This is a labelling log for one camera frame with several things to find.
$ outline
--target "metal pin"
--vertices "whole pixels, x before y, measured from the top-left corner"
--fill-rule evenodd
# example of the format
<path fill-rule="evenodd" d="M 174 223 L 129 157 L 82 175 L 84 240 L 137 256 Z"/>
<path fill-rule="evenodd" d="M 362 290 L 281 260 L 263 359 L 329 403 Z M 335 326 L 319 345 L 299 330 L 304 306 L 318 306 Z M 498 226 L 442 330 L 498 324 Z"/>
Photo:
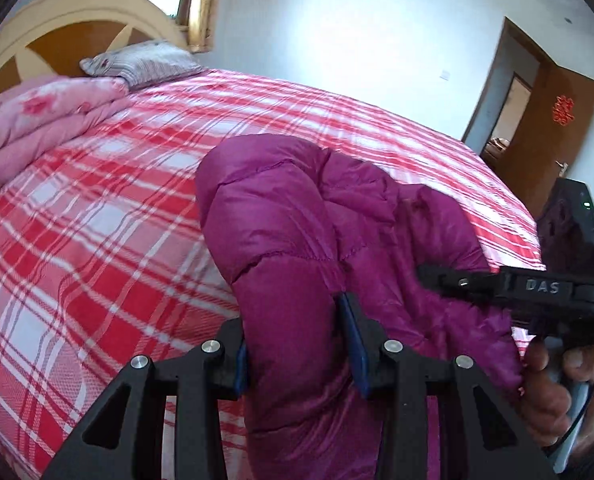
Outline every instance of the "metal pin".
<path fill-rule="evenodd" d="M 202 344 L 202 350 L 206 352 L 206 354 L 214 354 L 218 352 L 221 348 L 219 341 L 215 341 L 215 339 L 209 339 L 205 343 Z"/>
<path fill-rule="evenodd" d="M 467 370 L 472 368 L 472 365 L 475 364 L 475 361 L 468 357 L 468 355 L 460 355 L 457 359 L 455 359 L 455 362 L 459 368 L 465 368 Z"/>
<path fill-rule="evenodd" d="M 135 355 L 135 357 L 130 360 L 130 366 L 137 368 L 138 370 L 145 368 L 147 364 L 148 358 L 145 355 Z"/>
<path fill-rule="evenodd" d="M 384 349 L 391 354 L 398 354 L 402 350 L 404 350 L 404 345 L 402 345 L 399 341 L 395 339 L 388 339 L 386 343 L 383 344 Z"/>

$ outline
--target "curved headboard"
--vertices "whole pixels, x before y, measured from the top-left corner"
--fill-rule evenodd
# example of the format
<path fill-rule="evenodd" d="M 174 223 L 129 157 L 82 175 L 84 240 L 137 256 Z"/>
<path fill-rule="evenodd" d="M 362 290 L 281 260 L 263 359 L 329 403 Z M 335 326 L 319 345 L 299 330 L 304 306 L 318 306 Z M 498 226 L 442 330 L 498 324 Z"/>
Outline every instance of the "curved headboard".
<path fill-rule="evenodd" d="M 148 0 L 35 0 L 0 29 L 0 94 L 40 75 L 85 76 L 81 59 L 155 39 L 187 48 Z"/>

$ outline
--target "bed sheet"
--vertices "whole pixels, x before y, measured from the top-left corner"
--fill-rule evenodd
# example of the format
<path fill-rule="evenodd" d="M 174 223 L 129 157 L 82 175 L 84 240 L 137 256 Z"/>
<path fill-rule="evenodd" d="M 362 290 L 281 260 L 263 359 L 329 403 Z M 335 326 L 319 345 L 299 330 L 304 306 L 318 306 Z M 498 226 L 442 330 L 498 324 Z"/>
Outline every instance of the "bed sheet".
<path fill-rule="evenodd" d="M 447 193 L 492 267 L 542 268 L 529 213 L 455 139 L 348 97 L 234 72 L 140 92 L 0 191 L 0 450 L 21 476 L 38 478 L 133 355 L 180 355 L 237 317 L 202 238 L 193 174 L 224 138 L 261 133 Z M 242 405 L 220 408 L 229 478 L 249 479 Z M 168 479 L 173 421 L 170 404 Z"/>

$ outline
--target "yellow curtain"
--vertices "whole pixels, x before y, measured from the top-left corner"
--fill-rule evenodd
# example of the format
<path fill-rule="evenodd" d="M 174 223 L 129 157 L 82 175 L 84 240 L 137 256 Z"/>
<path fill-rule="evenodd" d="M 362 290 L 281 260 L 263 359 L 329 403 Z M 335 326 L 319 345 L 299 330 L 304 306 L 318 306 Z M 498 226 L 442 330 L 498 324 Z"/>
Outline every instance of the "yellow curtain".
<path fill-rule="evenodd" d="M 191 0 L 188 43 L 192 52 L 209 52 L 215 46 L 214 33 L 219 0 Z"/>

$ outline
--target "red chinese character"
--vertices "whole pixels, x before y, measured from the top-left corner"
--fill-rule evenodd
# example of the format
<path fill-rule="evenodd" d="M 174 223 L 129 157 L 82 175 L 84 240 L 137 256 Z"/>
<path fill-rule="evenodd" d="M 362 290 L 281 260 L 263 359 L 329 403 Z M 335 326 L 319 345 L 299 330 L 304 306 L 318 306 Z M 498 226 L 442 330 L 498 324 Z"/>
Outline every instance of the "red chinese character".
<path fill-rule="evenodd" d="M 571 114 L 575 103 L 573 99 L 567 98 L 565 95 L 560 95 L 552 107 L 552 120 L 557 124 L 566 126 L 575 120 L 575 116 Z"/>

